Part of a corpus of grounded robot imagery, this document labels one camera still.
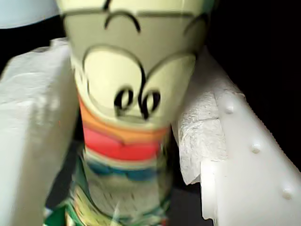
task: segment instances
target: paper towel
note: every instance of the paper towel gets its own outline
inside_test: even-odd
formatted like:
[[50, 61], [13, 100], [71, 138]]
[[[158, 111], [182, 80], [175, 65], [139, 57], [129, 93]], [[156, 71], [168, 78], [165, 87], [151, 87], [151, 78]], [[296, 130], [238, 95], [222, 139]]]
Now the paper towel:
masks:
[[78, 112], [67, 41], [14, 57], [0, 80], [0, 226], [42, 225]]
[[216, 102], [225, 92], [241, 94], [204, 48], [173, 124], [186, 184], [199, 182], [201, 160], [223, 161], [228, 157]]

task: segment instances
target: drawn eye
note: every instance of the drawn eye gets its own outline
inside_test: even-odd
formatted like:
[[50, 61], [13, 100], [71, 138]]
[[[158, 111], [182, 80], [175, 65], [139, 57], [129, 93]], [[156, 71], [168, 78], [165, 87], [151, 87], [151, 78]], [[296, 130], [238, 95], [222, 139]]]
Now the drawn eye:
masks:
[[194, 71], [194, 54], [178, 54], [160, 62], [148, 74], [142, 93], [144, 117], [169, 124], [186, 92]]
[[148, 91], [142, 101], [141, 113], [145, 120], [156, 111], [160, 104], [161, 95], [157, 90]]
[[122, 115], [122, 113], [129, 109], [129, 107], [133, 103], [133, 99], [134, 92], [130, 87], [122, 88], [118, 92], [114, 101], [116, 113], [118, 116]]
[[114, 109], [121, 113], [139, 93], [141, 68], [127, 52], [95, 47], [87, 54], [84, 67], [90, 100], [103, 113]]

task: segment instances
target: cartoon face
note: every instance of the cartoon face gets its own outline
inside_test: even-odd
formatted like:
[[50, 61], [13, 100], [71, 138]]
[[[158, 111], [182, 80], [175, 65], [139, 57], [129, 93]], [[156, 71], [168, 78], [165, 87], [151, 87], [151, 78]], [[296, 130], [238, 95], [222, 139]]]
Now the cartoon face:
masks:
[[[110, 6], [116, 9], [118, 2], [121, 7], [118, 0]], [[125, 128], [159, 129], [170, 124], [181, 104], [203, 45], [207, 17], [135, 10], [136, 14], [94, 9], [65, 14], [75, 79], [81, 101], [100, 120]]]

